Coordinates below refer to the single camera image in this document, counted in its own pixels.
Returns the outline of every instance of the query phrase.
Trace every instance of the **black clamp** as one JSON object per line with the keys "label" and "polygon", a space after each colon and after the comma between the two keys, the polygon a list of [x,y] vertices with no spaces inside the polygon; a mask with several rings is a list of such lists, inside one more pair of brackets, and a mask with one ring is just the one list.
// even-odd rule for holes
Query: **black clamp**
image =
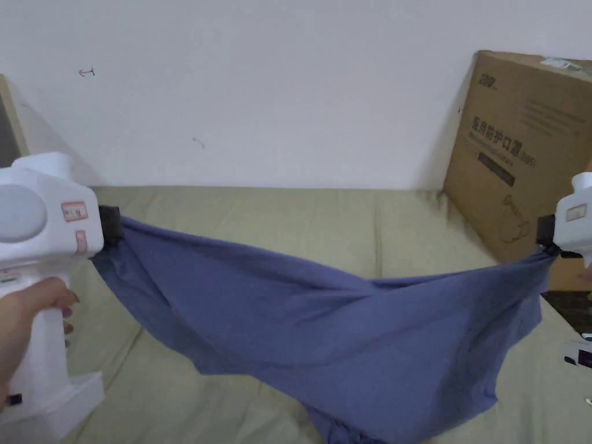
{"label": "black clamp", "polygon": [[551,256],[561,255],[564,259],[581,258],[582,255],[571,251],[563,251],[555,243],[553,243],[553,236],[555,235],[555,215],[539,217],[536,223],[536,243],[545,247],[545,252]]}
{"label": "black clamp", "polygon": [[119,241],[123,239],[123,224],[121,223],[119,207],[99,205],[99,216],[105,247],[116,247]]}

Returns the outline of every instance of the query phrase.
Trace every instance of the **white wall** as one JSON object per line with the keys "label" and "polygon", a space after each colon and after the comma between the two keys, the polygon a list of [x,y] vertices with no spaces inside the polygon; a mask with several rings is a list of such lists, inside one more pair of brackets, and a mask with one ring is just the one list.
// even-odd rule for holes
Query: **white wall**
{"label": "white wall", "polygon": [[0,0],[0,72],[91,184],[439,188],[474,51],[592,58],[591,18],[590,0]]}

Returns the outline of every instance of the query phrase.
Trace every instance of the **blue cloth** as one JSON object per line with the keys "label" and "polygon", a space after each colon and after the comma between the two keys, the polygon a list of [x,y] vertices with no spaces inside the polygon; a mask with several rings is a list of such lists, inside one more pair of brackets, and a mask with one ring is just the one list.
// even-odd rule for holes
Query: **blue cloth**
{"label": "blue cloth", "polygon": [[139,323],[203,374],[252,375],[300,400],[332,444],[416,443],[490,408],[508,349],[540,322],[554,259],[369,281],[123,223],[93,263]]}

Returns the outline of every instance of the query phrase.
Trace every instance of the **fingernail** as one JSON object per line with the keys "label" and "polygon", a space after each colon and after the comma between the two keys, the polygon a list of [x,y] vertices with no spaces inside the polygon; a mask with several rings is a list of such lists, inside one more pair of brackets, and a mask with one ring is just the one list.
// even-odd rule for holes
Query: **fingernail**
{"label": "fingernail", "polygon": [[74,331],[74,326],[72,324],[70,324],[69,322],[64,321],[64,334],[70,334],[71,332]]}
{"label": "fingernail", "polygon": [[78,298],[78,295],[76,293],[74,293],[72,290],[69,290],[71,295],[74,296],[74,299],[76,300],[77,303],[80,303],[80,299]]}

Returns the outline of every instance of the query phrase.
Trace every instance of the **red label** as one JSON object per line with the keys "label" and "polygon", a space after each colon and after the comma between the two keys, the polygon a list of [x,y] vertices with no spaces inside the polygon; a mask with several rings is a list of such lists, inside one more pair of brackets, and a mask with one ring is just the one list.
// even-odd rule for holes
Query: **red label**
{"label": "red label", "polygon": [[66,222],[88,219],[88,212],[84,202],[64,202],[62,204],[62,213]]}
{"label": "red label", "polygon": [[76,254],[83,255],[88,251],[88,243],[86,242],[86,231],[78,230],[76,232]]}

